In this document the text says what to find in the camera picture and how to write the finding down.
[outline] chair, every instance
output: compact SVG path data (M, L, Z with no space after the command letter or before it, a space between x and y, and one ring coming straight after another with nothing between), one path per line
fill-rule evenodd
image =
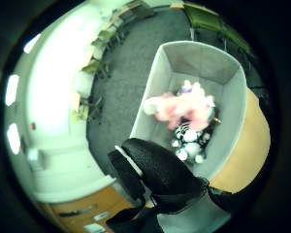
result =
M124 31L123 25L124 25L124 20L121 19L120 17L117 17L114 20L113 24L111 25L112 27L116 29L117 35L120 37L120 39L124 39L125 34L127 34L127 32Z
M90 122L96 119L98 114L102 113L102 109L102 97L98 98L95 103L91 103L86 98L81 98L78 109L72 111L72 117L73 120L86 120Z
M90 122L93 119L96 119L98 115L102 113L103 110L103 98L99 97L95 103L89 103L90 112L87 121Z
M198 28L215 31L218 34L223 34L223 24L220 16L205 7L184 3L184 11L191 24L191 39L195 41L195 32L199 34Z
M93 41L90 45L94 46L96 49L104 50L108 49L108 41L105 41L99 37L95 41Z
M137 19L144 19L155 15L153 9L151 9L146 2L141 0L130 1L126 3L125 6L130 9Z
M126 6L122 6L122 8L113 10L112 18L118 17L121 20L123 20L123 24L126 24L127 22L132 20L134 16L135 15L131 11L129 11L129 9L127 9Z
M108 30L101 30L98 34L98 38L100 38L102 41L107 42L107 49L110 50L112 48L113 44L113 38L116 38L116 40L121 44L121 38L116 30L116 27L110 27Z
M91 93L91 89L93 84L95 83L95 76L93 76L91 73L87 74L83 71L79 71L75 74L73 78L73 90L79 94L79 99L82 98L88 98ZM75 100L75 109L78 108L80 100L76 98Z
M224 23L224 37L230 41L232 41L238 48L239 52L243 55L244 60L247 60L247 67L245 69L246 72L250 70L251 63L249 61L250 58L254 59L253 52L251 50L248 42L230 25Z
M87 74L93 74L95 76L102 74L101 79L105 77L110 77L109 66L101 60L96 59L95 57L92 57L89 64L83 67L81 70L86 72Z
M88 118L88 113L89 113L89 107L85 105L79 105L78 110L73 110L72 111L72 118L73 121L77 120L87 120Z

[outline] gray bin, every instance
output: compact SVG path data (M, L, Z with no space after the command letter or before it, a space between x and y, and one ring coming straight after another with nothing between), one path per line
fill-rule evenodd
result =
M222 124L217 125L206 148L202 164L188 166L195 176L211 179L224 165L240 135L246 104L243 67L231 55L215 47L191 41L159 47L149 73L141 107L131 138L155 142L168 150L174 137L166 122L143 111L144 101L164 92L177 92L184 80L199 82L207 95L214 96Z

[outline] fabric storage bin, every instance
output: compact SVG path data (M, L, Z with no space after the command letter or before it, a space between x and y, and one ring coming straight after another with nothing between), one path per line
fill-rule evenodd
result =
M246 87L242 65L223 50L191 41L161 45L130 137L173 150L174 133L166 122L147 116L143 103L165 92L176 93L184 80L199 82L207 95L214 96L222 121L206 147L207 159L202 164L187 164L188 168L195 176L209 179L213 187L229 192L243 189L265 162L270 132L257 98Z

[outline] white wall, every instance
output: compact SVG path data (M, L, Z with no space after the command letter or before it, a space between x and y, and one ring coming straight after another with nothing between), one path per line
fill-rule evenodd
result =
M145 1L152 7L178 2ZM29 54L24 54L16 66L15 73L20 75L20 80L16 103L6 110L6 125L8 127L10 123L15 122L27 146L43 152L48 164L54 164L54 154L62 154L66 150L77 154L80 145L87 149L85 123L70 122L70 93L77 79L89 79L88 82L91 83L91 78L80 72L88 53L93 50L89 44L108 21L112 10L126 2L84 2L48 27L34 49ZM37 127L34 131L29 129L31 122L35 122ZM83 156L78 156L78 163L83 161L83 164L88 164L88 156L89 151L83 153ZM18 155L11 154L11 160L21 185L34 202L33 190L48 186L51 179L34 180L22 151ZM61 161L64 162L56 163L56 166L46 171L50 177L51 171L57 176L58 171L67 165L75 164L77 160L75 156L67 156ZM69 183L69 179L63 180L65 181L63 186Z

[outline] pink stuffed toy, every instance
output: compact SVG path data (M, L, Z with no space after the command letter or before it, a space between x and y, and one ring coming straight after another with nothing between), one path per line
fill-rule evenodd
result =
M185 118L190 121L189 128L203 130L209 125L209 116L214 107L213 97L205 96L199 83L191 85L184 81L179 96L165 93L148 98L144 102L147 115L155 115L157 120L169 121L168 128L174 130Z

